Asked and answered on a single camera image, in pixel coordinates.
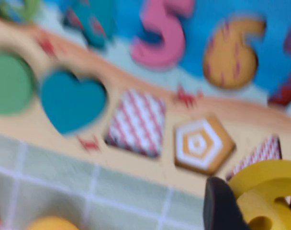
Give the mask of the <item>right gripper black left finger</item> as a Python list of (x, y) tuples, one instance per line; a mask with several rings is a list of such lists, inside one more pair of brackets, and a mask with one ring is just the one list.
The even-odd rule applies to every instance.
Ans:
[(205, 230), (248, 230), (230, 186), (219, 177), (208, 177), (204, 196)]

